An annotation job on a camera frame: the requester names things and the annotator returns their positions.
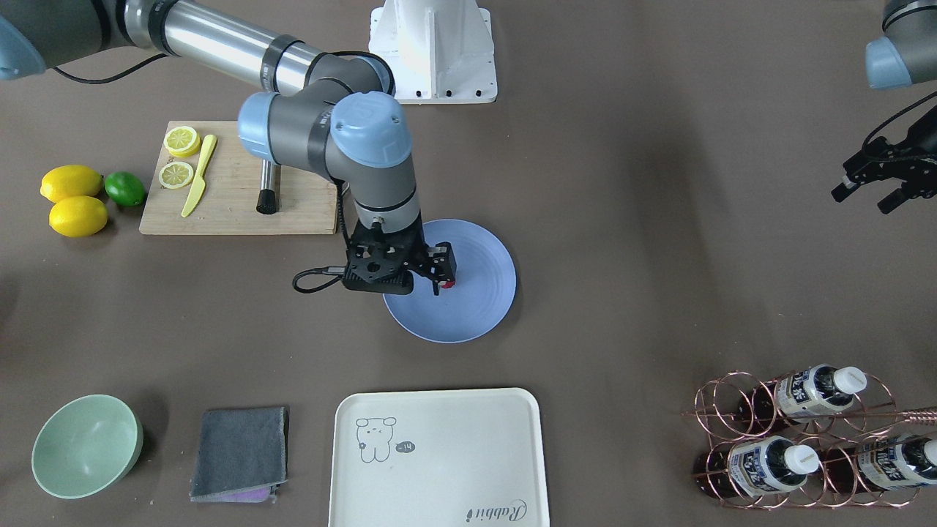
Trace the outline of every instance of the green lime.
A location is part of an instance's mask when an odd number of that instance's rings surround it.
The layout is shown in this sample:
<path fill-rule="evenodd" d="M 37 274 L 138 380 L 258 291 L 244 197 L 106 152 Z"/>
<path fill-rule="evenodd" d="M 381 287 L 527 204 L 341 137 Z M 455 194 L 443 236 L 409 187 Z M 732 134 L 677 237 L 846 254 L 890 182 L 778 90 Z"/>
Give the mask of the green lime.
<path fill-rule="evenodd" d="M 146 199 L 146 188 L 129 172 L 115 172 L 104 178 L 104 191 L 117 204 L 135 206 Z"/>

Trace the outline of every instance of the yellow knife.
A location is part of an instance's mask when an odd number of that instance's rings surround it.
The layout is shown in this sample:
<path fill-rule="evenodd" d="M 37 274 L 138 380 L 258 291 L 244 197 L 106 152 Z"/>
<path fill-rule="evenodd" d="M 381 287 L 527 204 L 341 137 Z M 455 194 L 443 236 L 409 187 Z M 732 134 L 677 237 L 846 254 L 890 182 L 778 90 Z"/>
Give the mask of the yellow knife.
<path fill-rule="evenodd" d="M 192 186 L 188 190 L 186 204 L 182 207 L 182 217 L 188 218 L 195 210 L 195 205 L 199 204 L 201 195 L 205 192 L 205 168 L 208 167 L 208 161 L 215 152 L 215 145 L 218 138 L 212 134 L 206 135 L 201 140 L 201 150 L 199 151 L 199 166 L 195 169 L 195 177 L 192 179 Z"/>

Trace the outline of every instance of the white tray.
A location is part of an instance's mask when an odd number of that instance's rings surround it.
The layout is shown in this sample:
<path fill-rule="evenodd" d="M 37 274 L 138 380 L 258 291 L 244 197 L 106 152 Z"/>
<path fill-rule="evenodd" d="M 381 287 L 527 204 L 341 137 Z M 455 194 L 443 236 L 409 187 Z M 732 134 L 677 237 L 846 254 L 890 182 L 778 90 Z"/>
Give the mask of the white tray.
<path fill-rule="evenodd" d="M 549 524 L 528 391 L 356 394 L 338 406 L 330 527 Z"/>

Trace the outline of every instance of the light blue joint cap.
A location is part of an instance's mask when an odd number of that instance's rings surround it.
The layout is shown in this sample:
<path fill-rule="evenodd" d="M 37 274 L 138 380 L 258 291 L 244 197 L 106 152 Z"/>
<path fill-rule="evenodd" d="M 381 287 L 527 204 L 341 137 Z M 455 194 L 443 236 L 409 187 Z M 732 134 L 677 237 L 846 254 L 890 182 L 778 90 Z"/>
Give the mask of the light blue joint cap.
<path fill-rule="evenodd" d="M 413 149 L 404 109 L 385 93 L 357 93 L 339 100 L 330 127 L 338 149 L 364 166 L 395 167 Z"/>
<path fill-rule="evenodd" d="M 237 116 L 237 135 L 251 155 L 276 163 L 270 150 L 270 106 L 276 94 L 260 92 L 247 98 Z"/>
<path fill-rule="evenodd" d="M 908 67 L 888 37 L 873 40 L 866 46 L 866 76 L 869 77 L 869 87 L 876 90 L 912 84 Z"/>
<path fill-rule="evenodd" d="M 369 56 L 355 57 L 355 60 L 364 60 L 374 69 L 374 72 L 378 74 L 378 78 L 380 79 L 380 87 L 386 94 L 387 90 L 391 88 L 391 73 L 380 63 L 380 60 Z"/>
<path fill-rule="evenodd" d="M 0 80 L 11 81 L 45 70 L 46 62 L 36 46 L 0 16 Z"/>

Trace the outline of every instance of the lime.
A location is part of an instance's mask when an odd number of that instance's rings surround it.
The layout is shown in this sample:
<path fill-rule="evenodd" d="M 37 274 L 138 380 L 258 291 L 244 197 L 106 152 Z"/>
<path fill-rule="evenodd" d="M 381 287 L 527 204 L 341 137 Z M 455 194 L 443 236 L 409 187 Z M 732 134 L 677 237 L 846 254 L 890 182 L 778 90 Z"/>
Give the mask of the lime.
<path fill-rule="evenodd" d="M 201 138 L 193 127 L 176 127 L 166 132 L 163 146 L 176 158 L 188 158 L 199 151 Z"/>
<path fill-rule="evenodd" d="M 49 226 L 62 236 L 90 236 L 108 223 L 108 209 L 98 198 L 72 196 L 52 206 Z"/>
<path fill-rule="evenodd" d="M 52 203 L 72 196 L 94 196 L 101 191 L 101 174 L 83 165 L 66 165 L 42 176 L 42 194 Z"/>
<path fill-rule="evenodd" d="M 146 188 L 129 172 L 115 172 L 104 178 L 104 191 L 117 204 L 131 207 L 143 203 Z"/>
<path fill-rule="evenodd" d="M 195 171 L 185 161 L 173 161 L 159 169 L 159 184 L 165 188 L 181 188 L 192 182 Z"/>

